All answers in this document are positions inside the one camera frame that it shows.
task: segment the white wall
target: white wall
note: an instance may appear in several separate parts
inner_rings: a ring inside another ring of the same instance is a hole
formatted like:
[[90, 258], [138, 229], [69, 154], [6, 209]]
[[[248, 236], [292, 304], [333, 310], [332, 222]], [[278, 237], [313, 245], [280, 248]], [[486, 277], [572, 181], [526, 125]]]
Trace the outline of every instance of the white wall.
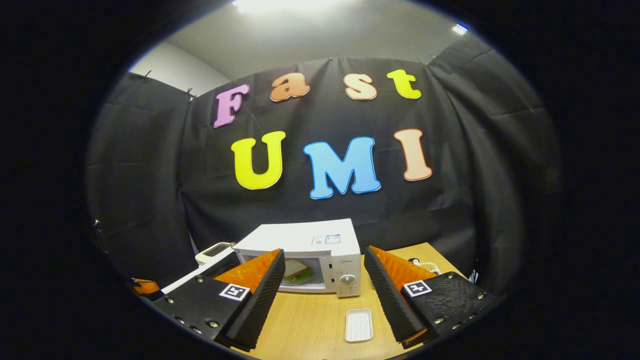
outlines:
[[229, 79], [216, 69], [168, 42], [161, 42], [138, 60], [129, 71], [145, 75], [149, 70], [150, 78], [185, 92], [193, 88], [191, 94], [196, 96], [229, 82]]

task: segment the ceiling light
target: ceiling light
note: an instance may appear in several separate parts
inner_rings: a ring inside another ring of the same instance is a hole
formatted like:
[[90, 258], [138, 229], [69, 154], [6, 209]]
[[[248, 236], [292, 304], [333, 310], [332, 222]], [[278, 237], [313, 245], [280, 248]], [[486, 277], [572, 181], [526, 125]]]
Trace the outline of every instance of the ceiling light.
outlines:
[[240, 13], [246, 13], [283, 9], [316, 10], [339, 1], [341, 0], [235, 0], [232, 4]]
[[452, 29], [453, 31], [457, 32], [460, 35], [464, 35], [469, 29], [465, 28], [464, 26], [457, 24], [453, 27]]

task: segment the sandwich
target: sandwich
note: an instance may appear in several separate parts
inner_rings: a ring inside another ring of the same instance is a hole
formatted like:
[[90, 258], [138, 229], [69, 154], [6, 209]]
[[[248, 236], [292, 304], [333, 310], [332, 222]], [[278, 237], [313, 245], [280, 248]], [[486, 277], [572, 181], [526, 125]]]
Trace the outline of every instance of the sandwich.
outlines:
[[284, 270], [284, 281], [296, 284], [311, 278], [313, 269], [296, 259], [286, 259]]

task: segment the white soap dish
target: white soap dish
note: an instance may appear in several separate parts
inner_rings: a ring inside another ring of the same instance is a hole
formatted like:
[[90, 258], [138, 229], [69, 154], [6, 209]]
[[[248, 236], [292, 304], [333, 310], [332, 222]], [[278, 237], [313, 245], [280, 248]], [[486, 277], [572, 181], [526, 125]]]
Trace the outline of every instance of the white soap dish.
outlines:
[[358, 343], [373, 338], [373, 322], [370, 309], [347, 311], [347, 328], [344, 339], [348, 343]]

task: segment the foam letter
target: foam letter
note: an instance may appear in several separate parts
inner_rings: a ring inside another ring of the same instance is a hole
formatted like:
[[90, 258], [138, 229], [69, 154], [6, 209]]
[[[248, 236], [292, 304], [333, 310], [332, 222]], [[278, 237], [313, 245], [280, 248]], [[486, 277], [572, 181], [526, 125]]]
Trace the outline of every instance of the foam letter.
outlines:
[[422, 131], [418, 129], [400, 130], [394, 134], [394, 138], [400, 141], [404, 150], [406, 160], [404, 178], [409, 181], [426, 179], [433, 173], [424, 161], [424, 153], [420, 144], [421, 136]]
[[351, 175], [355, 175], [355, 183], [351, 191], [355, 193], [374, 192], [382, 186], [376, 179], [373, 169], [371, 149], [376, 142], [369, 137], [358, 137], [349, 143], [344, 161], [340, 160], [331, 146], [326, 142], [314, 142], [304, 147], [303, 152], [311, 158], [314, 176], [314, 189], [309, 193], [311, 199], [325, 199], [333, 195], [328, 186], [327, 177], [341, 194], [347, 192]]
[[262, 142], [267, 144], [269, 168], [261, 175], [253, 172], [251, 163], [251, 149], [255, 145], [255, 140], [252, 138], [242, 139], [231, 145], [231, 151], [236, 155], [236, 179], [240, 185], [250, 190], [258, 190], [266, 189], [280, 180], [282, 175], [282, 147], [280, 143], [284, 137], [284, 131], [273, 131], [262, 137]]
[[240, 110], [242, 95], [237, 94], [249, 94], [249, 85], [243, 84], [237, 88], [221, 92], [216, 96], [218, 100], [218, 118], [213, 123], [213, 127], [231, 124], [236, 119], [236, 117], [231, 114], [231, 109], [234, 111]]
[[354, 100], [371, 100], [378, 94], [367, 74], [346, 74], [343, 81], [348, 86], [344, 91]]
[[299, 72], [292, 72], [280, 76], [273, 81], [273, 86], [276, 88], [271, 91], [271, 100], [283, 101], [291, 96], [299, 97], [305, 95], [311, 90], [311, 86], [308, 86], [305, 82], [305, 76]]
[[409, 81], [415, 81], [415, 76], [408, 75], [403, 69], [398, 69], [387, 74], [389, 79], [394, 80], [398, 93], [407, 99], [417, 99], [422, 95], [420, 90], [414, 90]]

